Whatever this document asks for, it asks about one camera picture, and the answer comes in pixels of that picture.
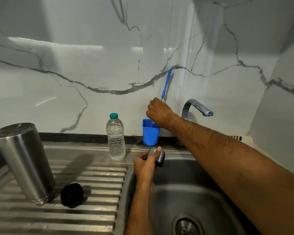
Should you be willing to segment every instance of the hand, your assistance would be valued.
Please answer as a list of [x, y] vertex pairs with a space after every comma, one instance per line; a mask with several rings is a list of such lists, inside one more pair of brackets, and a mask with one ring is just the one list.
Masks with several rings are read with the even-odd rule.
[[157, 147], [155, 153], [144, 160], [143, 157], [147, 156], [148, 151], [140, 153], [134, 159], [134, 172], [137, 177], [137, 183], [153, 184], [152, 180], [155, 171], [155, 161], [161, 154], [161, 147]]
[[171, 121], [170, 117], [173, 115], [171, 108], [158, 98], [154, 98], [148, 105], [146, 115], [152, 119], [159, 127], [168, 128], [168, 123]]

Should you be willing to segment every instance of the sink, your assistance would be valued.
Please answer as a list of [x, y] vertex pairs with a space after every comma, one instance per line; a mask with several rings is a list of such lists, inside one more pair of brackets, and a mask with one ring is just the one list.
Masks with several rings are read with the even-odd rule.
[[260, 234], [193, 157], [166, 157], [154, 183], [154, 234]]
[[[43, 144], [56, 180], [55, 198], [35, 205], [26, 199], [8, 167], [1, 168], [0, 235], [122, 235], [136, 187], [133, 160], [150, 147], [126, 145], [125, 159], [113, 162], [104, 144]], [[154, 175], [155, 235], [257, 234], [189, 151], [163, 149], [164, 166]], [[61, 204], [59, 194], [74, 182], [83, 187], [84, 198], [81, 205], [69, 209]]]

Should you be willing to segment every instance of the person's left arm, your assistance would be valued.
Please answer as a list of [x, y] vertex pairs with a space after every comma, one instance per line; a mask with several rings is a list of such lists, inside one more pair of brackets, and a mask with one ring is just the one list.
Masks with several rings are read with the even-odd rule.
[[143, 152], [134, 159], [134, 171], [137, 177], [135, 194], [133, 197], [129, 219], [124, 235], [152, 235], [151, 223], [151, 199], [155, 190], [153, 176], [155, 171], [155, 161], [160, 156], [161, 147], [143, 160], [148, 151]]

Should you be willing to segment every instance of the drainboard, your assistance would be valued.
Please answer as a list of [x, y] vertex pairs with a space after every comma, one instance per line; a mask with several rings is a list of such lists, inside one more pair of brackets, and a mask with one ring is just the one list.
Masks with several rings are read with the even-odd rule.
[[[0, 186], [0, 235], [113, 234], [116, 223], [123, 229], [133, 166], [96, 162], [98, 157], [80, 156], [81, 149], [77, 148], [70, 149], [69, 160], [61, 157], [61, 150], [68, 148], [45, 147], [45, 150], [56, 180], [55, 198], [43, 206], [35, 205], [26, 199], [13, 175], [7, 171], [4, 185]], [[82, 186], [84, 197], [81, 205], [70, 209], [61, 204], [60, 192], [64, 186], [75, 182]], [[123, 202], [119, 211], [122, 196], [127, 203]]]

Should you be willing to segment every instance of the drain strainer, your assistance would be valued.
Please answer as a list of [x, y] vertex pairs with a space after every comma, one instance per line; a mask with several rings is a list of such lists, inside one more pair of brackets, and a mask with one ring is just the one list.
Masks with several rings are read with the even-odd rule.
[[173, 235], [205, 235], [200, 222], [189, 214], [179, 214], [172, 221]]

